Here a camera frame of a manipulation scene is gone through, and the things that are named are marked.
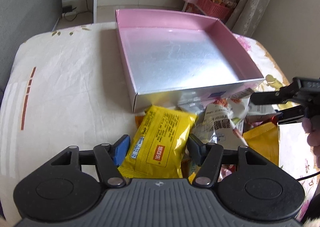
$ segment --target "white logo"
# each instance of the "white logo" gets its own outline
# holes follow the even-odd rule
[[[164,185],[164,183],[162,181],[158,181],[155,183],[156,186],[161,187],[162,185]]]

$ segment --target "human hand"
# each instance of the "human hand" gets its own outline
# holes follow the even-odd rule
[[[312,130],[310,119],[302,119],[302,127],[306,133],[309,133],[307,142],[313,147],[313,154],[316,156],[317,166],[320,168],[320,130]]]

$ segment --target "black cable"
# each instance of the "black cable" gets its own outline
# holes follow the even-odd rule
[[[297,179],[297,181],[305,180],[305,179],[308,179],[308,178],[314,177],[314,176],[319,175],[319,174],[320,174],[320,171],[319,171],[319,172],[317,172],[317,173],[314,173],[314,174],[308,175],[308,176],[304,176],[304,177],[298,178],[298,179]]]
[[[64,14],[63,14],[63,18],[64,18],[66,21],[68,21],[68,22],[72,22],[75,18],[77,18],[77,15],[78,15],[78,14],[83,14],[83,13],[93,13],[91,10],[89,10],[89,7],[88,7],[88,0],[85,0],[85,3],[86,3],[86,5],[87,5],[87,10],[86,10],[86,11],[84,11],[84,12],[80,12],[80,13],[76,13],[76,16],[75,16],[73,19],[71,19],[71,20],[68,20],[68,19],[66,18],[66,14],[64,13]]]

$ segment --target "curtain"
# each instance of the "curtain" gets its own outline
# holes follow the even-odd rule
[[[240,0],[226,26],[236,34],[251,37],[270,0]]]

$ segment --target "red basket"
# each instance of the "red basket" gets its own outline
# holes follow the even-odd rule
[[[233,9],[216,4],[212,0],[197,0],[197,5],[207,16],[219,18],[223,21],[227,21],[233,12]]]

